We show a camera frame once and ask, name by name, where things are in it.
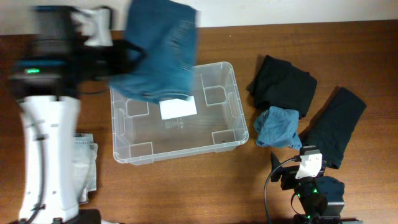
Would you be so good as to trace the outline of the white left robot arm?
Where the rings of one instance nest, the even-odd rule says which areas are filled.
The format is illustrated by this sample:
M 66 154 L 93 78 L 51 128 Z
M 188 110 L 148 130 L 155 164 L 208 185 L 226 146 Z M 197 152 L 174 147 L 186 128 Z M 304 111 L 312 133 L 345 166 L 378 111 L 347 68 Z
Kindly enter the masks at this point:
M 10 78 L 25 137 L 21 223 L 101 221 L 99 211 L 79 208 L 96 159 L 76 137 L 81 82 L 108 82 L 113 156 L 122 164 L 232 151 L 247 142 L 233 66 L 195 65 L 194 8 L 133 1 L 121 40 L 111 37 L 110 7 L 32 12 L 38 35 Z

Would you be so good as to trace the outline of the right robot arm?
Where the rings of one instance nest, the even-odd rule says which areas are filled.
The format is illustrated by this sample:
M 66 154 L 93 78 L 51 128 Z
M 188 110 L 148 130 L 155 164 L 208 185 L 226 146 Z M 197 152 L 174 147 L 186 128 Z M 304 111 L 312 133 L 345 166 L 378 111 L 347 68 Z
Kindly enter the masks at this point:
M 271 182 L 280 181 L 282 190 L 293 190 L 291 200 L 297 198 L 303 208 L 303 213 L 295 212 L 290 223 L 364 223 L 356 218 L 341 217 L 341 211 L 345 206 L 345 184 L 334 177 L 325 176 L 324 166 L 315 177 L 296 179 L 298 170 L 298 166 L 272 165 Z

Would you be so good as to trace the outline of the dark blue jeans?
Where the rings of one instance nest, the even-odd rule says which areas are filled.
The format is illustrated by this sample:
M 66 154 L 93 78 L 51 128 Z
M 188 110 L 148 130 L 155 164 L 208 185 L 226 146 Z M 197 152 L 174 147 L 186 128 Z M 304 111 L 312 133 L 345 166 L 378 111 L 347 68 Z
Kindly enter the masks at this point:
M 109 85 L 126 98 L 159 103 L 186 100 L 192 91 L 197 54 L 197 12 L 170 0 L 133 0 L 124 40 L 133 69 L 111 77 Z

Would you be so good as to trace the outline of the dark green garment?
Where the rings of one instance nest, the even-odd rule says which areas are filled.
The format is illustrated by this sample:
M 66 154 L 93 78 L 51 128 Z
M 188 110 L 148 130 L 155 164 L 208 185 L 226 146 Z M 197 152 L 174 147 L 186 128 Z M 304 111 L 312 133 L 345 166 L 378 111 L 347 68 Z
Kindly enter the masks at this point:
M 302 144 L 316 146 L 326 166 L 339 169 L 351 135 L 365 109 L 362 99 L 346 88 L 339 88 L 305 135 Z

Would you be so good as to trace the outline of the light grey jeans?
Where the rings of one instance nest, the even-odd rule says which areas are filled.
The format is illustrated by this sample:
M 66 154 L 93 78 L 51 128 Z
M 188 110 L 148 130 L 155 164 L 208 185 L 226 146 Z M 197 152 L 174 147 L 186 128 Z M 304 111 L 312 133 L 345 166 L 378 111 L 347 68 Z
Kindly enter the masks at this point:
M 97 190 L 96 158 L 98 145 L 91 133 L 76 133 L 73 140 L 73 187 L 78 203 L 89 202 L 88 193 Z

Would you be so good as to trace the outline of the clear plastic storage bin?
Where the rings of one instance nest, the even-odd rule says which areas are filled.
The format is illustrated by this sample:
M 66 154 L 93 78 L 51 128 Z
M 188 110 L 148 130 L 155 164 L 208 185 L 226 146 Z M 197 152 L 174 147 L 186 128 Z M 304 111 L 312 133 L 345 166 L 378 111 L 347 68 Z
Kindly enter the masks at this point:
M 210 152 L 232 151 L 249 139 L 234 68 L 228 62 L 195 67 L 197 114 L 163 120 L 159 104 L 110 91 L 113 156 L 135 166 Z

